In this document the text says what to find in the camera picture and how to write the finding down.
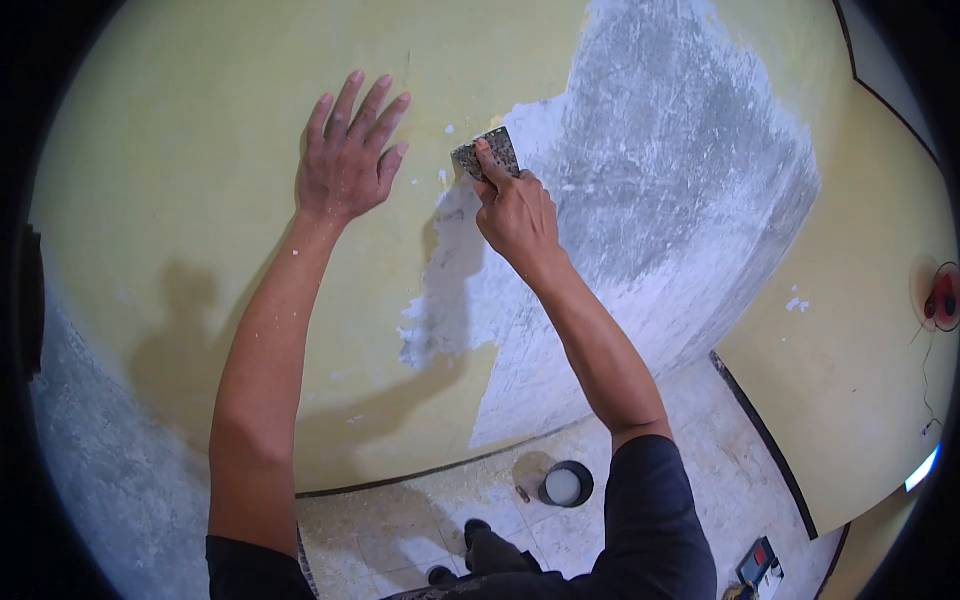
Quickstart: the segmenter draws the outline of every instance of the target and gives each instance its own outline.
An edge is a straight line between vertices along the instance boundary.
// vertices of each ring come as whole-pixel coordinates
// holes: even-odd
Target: hand
[[[528,284],[534,284],[557,261],[566,261],[557,232],[557,206],[533,173],[515,179],[493,159],[490,144],[476,142],[477,160],[493,185],[473,185],[483,207],[477,226],[494,250],[507,259]]]
[[[326,117],[333,96],[324,94],[317,103],[307,123],[306,153],[297,173],[300,210],[341,228],[387,200],[409,147],[407,142],[400,142],[386,154],[383,152],[410,107],[410,94],[404,92],[377,118],[393,83],[389,75],[377,80],[352,125],[349,124],[363,80],[362,71],[350,75],[329,122]]]

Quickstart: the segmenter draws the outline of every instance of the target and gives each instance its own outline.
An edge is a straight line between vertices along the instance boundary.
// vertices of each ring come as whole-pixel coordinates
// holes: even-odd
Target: putty knife
[[[496,160],[496,164],[503,167],[507,173],[513,177],[520,177],[520,166],[516,164],[514,142],[510,140],[510,134],[507,133],[507,128],[500,127],[480,137],[486,139],[487,143],[490,144],[491,150],[493,150],[493,159]],[[477,160],[476,150],[474,149],[475,143],[476,140],[473,140],[469,144],[464,144],[451,152],[450,155],[453,156],[453,159],[459,162],[464,167],[464,170],[470,173],[470,176],[475,180],[492,183],[483,174],[483,169],[480,168],[480,162]]]

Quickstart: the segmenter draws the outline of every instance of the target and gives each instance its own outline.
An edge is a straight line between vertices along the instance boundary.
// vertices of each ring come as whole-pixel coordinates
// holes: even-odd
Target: white liquid
[[[572,470],[558,468],[546,476],[546,493],[557,504],[573,504],[580,497],[580,479]]]

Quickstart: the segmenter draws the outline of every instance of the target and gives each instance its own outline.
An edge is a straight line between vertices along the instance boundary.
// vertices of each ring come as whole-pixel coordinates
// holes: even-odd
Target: electrical cord
[[[917,329],[917,333],[913,334],[913,339],[910,340],[910,343],[906,345],[908,348],[913,346],[913,343],[917,341],[917,336],[920,335],[920,332],[924,330],[924,327],[926,326],[927,321],[929,321],[929,319],[924,319],[924,322],[920,325],[920,329]],[[930,357],[930,351],[933,350],[933,336],[936,335],[936,333],[937,333],[937,326],[934,325],[933,331],[930,332],[930,346],[929,348],[926,349],[924,362],[920,367],[921,373],[924,374],[924,406],[926,406],[926,410],[930,411],[930,422],[927,423],[926,426],[924,427],[924,433],[926,433],[926,430],[929,429],[930,425],[932,425],[933,423],[937,423],[938,425],[940,425],[941,429],[943,429],[944,427],[944,424],[941,423],[939,419],[937,419],[937,415],[936,413],[933,412],[933,408],[930,407],[930,403],[926,401],[926,391],[930,387],[930,384],[926,379],[926,359]]]
[[[936,329],[934,329],[933,332],[930,333],[930,346],[929,348],[926,349],[926,356],[924,356],[924,363],[920,368],[920,371],[924,374],[924,405],[926,406],[926,410],[930,411],[930,422],[926,424],[926,427],[924,427],[924,432],[926,432],[926,430],[929,429],[930,425],[932,425],[933,423],[937,423],[938,425],[940,425],[941,429],[944,428],[944,424],[937,419],[936,414],[933,412],[933,409],[930,407],[930,403],[926,401],[926,390],[930,387],[929,383],[926,380],[926,359],[930,357],[930,351],[933,350],[933,336],[936,334],[937,334]]]

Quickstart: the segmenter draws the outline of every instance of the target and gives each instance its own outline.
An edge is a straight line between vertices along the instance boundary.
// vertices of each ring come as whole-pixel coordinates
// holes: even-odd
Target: person
[[[351,221],[387,200],[408,149],[401,142],[384,152],[411,103],[400,94],[378,116],[389,76],[350,121],[363,81],[353,73],[336,102],[325,94],[313,110],[297,178],[300,207],[224,368],[209,452],[214,600],[313,597],[297,561],[293,468],[307,326],[334,245]],[[395,598],[715,598],[713,558],[653,377],[561,247],[550,193],[530,171],[515,179],[498,167],[483,140],[475,148],[491,182],[474,184],[483,203],[477,226],[540,299],[611,433],[606,549],[590,574],[567,581],[472,520],[465,529],[472,575],[439,569],[431,573],[435,586]]]

